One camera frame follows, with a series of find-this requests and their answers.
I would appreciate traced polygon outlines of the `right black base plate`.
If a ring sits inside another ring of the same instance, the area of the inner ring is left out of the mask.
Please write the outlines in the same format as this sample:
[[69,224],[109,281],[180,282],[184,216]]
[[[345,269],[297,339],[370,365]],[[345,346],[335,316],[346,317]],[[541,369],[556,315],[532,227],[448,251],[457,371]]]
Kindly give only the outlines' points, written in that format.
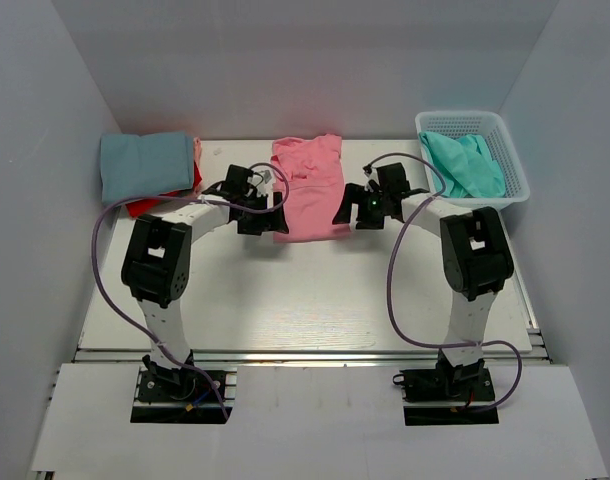
[[400,370],[392,377],[403,397],[404,424],[407,427],[480,426],[499,423],[490,372],[484,368],[478,379],[466,380],[448,390],[435,369]]

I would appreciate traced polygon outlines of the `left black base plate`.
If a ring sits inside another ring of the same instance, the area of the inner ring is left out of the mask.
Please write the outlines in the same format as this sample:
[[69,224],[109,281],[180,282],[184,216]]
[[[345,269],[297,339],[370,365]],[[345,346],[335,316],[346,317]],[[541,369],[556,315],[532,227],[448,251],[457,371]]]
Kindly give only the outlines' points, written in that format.
[[132,403],[132,424],[224,425],[219,400],[208,381],[194,375],[185,386],[172,385],[142,369]]

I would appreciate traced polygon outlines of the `white plastic basket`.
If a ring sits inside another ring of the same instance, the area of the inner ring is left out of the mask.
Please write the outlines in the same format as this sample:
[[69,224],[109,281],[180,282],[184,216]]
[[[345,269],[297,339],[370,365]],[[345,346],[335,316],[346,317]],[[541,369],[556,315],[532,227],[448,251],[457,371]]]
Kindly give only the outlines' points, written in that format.
[[469,208],[502,210],[526,201],[529,186],[501,117],[486,111],[432,111],[415,118],[429,190]]

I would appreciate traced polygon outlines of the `folded blue-grey t shirt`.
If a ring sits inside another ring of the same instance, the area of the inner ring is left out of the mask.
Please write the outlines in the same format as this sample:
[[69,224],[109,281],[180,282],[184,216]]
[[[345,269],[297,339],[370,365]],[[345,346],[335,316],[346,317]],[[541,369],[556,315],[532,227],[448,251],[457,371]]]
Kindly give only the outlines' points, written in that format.
[[105,134],[100,140],[102,202],[187,190],[195,180],[194,141],[184,132]]

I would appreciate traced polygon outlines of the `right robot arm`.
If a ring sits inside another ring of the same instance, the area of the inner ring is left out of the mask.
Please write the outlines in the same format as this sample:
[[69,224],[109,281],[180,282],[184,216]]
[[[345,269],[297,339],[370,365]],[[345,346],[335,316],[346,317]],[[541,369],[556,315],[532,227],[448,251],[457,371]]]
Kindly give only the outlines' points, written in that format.
[[400,163],[377,168],[376,177],[364,186],[346,184],[332,223],[348,224],[353,209],[357,230],[381,230],[391,218],[402,223],[402,232],[418,226],[440,240],[442,268],[452,290],[446,337],[440,344],[405,340],[438,350],[439,361],[449,370],[478,371],[491,307],[514,274],[499,212],[489,206],[465,208],[413,189]]

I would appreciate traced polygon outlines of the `folded light pink t shirt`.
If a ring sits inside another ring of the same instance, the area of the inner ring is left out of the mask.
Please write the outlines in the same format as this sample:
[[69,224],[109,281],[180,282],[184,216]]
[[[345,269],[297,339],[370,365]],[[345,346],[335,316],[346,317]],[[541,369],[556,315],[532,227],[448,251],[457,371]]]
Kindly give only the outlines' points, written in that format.
[[193,138],[193,159],[194,163],[198,165],[200,163],[202,154],[202,143],[198,137]]

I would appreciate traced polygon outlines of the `aluminium table rail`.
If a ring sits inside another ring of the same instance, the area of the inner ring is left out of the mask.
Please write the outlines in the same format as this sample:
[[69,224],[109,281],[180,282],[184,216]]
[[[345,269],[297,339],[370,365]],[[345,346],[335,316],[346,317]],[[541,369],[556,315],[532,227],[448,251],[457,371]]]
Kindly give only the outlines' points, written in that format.
[[[139,350],[79,350],[74,356],[74,362],[83,363],[134,363],[140,362],[145,355],[144,351]],[[335,363],[340,365],[367,363],[367,364],[399,364],[399,363],[429,363],[436,361],[435,353],[245,353],[228,351],[194,351],[194,360],[197,363],[236,363],[236,364],[317,364]]]

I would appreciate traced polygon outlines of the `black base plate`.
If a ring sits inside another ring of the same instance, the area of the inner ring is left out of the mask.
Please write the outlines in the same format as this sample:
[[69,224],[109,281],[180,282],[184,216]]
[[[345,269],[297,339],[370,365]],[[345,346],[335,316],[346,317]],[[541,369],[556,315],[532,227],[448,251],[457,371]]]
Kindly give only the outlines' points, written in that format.
[[484,368],[478,379],[466,380],[448,390],[435,369],[400,370],[392,377],[403,397],[404,424],[407,427],[480,426],[499,423],[490,372]]
[[172,385],[142,369],[132,403],[132,424],[224,425],[219,400],[208,381],[194,375],[185,386]]

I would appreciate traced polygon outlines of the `folded red t shirt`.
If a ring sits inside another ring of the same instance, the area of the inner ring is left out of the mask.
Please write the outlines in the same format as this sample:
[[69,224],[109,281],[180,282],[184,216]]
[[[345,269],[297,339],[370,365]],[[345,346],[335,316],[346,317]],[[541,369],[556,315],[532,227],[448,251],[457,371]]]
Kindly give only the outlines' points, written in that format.
[[[202,181],[202,176],[200,174],[199,166],[197,163],[193,164],[193,174],[194,174],[193,184],[189,189],[165,193],[165,194],[163,194],[163,197],[187,196],[191,192],[196,191],[199,184]],[[164,200],[161,200],[161,199],[142,199],[142,200],[137,200],[137,201],[128,203],[126,205],[126,210],[132,218],[136,218],[142,214],[148,213],[154,207],[156,207],[162,203],[164,203]]]

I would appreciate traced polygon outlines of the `teal t shirt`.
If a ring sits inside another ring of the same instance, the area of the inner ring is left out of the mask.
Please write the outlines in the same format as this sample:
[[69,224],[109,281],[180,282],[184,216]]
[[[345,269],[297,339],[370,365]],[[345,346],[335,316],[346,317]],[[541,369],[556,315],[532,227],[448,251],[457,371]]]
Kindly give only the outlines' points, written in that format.
[[506,181],[499,163],[481,135],[467,134],[453,139],[423,131],[419,140],[431,163],[440,172],[433,174],[439,191],[448,198],[502,198]]

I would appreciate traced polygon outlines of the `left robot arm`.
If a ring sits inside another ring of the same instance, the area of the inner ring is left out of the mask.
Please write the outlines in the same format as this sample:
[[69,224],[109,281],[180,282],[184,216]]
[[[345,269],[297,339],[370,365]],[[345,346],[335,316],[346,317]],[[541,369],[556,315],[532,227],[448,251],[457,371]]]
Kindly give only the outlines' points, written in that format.
[[269,176],[253,167],[231,165],[217,182],[187,204],[164,216],[143,214],[134,224],[121,270],[126,285],[143,313],[153,336],[145,367],[165,380],[178,383],[193,369],[192,350],[183,328],[181,297],[190,279],[192,246],[205,235],[229,224],[240,235],[287,233],[284,204],[291,195],[288,180],[265,191]]

